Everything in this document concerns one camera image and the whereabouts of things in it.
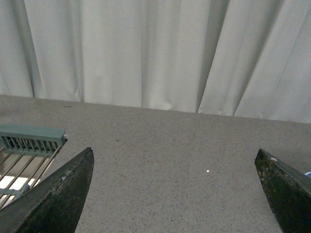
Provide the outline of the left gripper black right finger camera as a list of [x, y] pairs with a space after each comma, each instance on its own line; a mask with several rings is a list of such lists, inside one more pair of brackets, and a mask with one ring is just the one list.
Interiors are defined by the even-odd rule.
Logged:
[[311, 231], [311, 179], [260, 149], [256, 170], [269, 206], [284, 233]]

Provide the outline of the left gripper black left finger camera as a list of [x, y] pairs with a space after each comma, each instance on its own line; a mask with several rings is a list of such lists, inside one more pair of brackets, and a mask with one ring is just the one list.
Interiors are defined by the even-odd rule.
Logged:
[[0, 211], [2, 233], [73, 233], [89, 191], [94, 154], [86, 148]]

